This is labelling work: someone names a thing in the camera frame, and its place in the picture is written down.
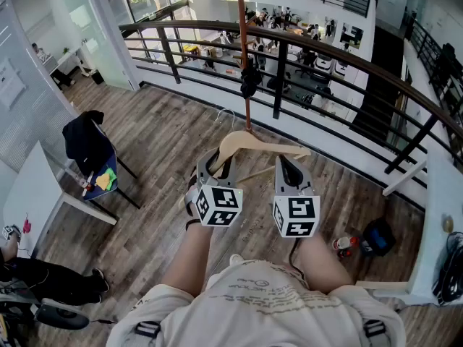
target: white t-shirt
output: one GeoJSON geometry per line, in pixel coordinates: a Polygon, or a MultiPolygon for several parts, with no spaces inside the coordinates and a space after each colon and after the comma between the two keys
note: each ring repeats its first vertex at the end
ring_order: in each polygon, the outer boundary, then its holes
{"type": "Polygon", "coordinates": [[[363,325],[368,320],[386,327],[382,336],[387,343],[376,346],[405,346],[398,314],[365,289],[342,286],[325,295],[310,291],[287,267],[253,260],[213,275],[197,298],[155,286],[114,326],[106,345],[366,347],[370,341],[363,325]],[[135,333],[149,321],[161,324],[155,340],[135,333]]]}

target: black chair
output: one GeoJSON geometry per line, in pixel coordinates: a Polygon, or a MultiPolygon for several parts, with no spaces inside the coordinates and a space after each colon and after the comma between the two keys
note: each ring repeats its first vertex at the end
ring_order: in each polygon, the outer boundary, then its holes
{"type": "MultiPolygon", "coordinates": [[[[304,61],[302,62],[302,64],[304,64],[305,66],[310,66],[313,68],[313,62],[317,59],[317,56],[315,55],[315,53],[313,51],[310,51],[309,53],[307,53],[307,55],[305,56],[304,58],[304,61]]],[[[294,72],[301,72],[301,78],[302,78],[302,75],[304,73],[307,73],[309,74],[309,72],[307,72],[306,69],[296,69],[296,71],[294,72]]]]}

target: black and white marker cube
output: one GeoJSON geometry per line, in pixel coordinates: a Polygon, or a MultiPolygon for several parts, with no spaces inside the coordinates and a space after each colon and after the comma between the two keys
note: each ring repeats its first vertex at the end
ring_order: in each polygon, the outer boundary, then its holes
{"type": "Polygon", "coordinates": [[[320,223],[320,197],[276,195],[273,218],[285,238],[312,236],[320,223]]]}
{"type": "Polygon", "coordinates": [[[203,226],[228,227],[243,209],[243,191],[203,185],[195,204],[203,226]]]}

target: yellow cloth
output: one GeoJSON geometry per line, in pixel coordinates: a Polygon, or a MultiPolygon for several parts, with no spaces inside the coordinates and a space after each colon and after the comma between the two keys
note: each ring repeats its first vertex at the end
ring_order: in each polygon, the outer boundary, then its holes
{"type": "Polygon", "coordinates": [[[102,190],[106,190],[106,187],[109,185],[109,182],[109,173],[104,173],[103,175],[96,178],[96,185],[102,188],[102,190]]]}

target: glass door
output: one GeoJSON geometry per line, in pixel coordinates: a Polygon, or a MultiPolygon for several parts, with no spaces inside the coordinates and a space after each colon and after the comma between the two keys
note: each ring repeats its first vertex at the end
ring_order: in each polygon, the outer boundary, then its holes
{"type": "Polygon", "coordinates": [[[108,39],[106,31],[91,0],[64,0],[71,21],[87,46],[91,61],[107,85],[133,90],[116,49],[108,39]]]}

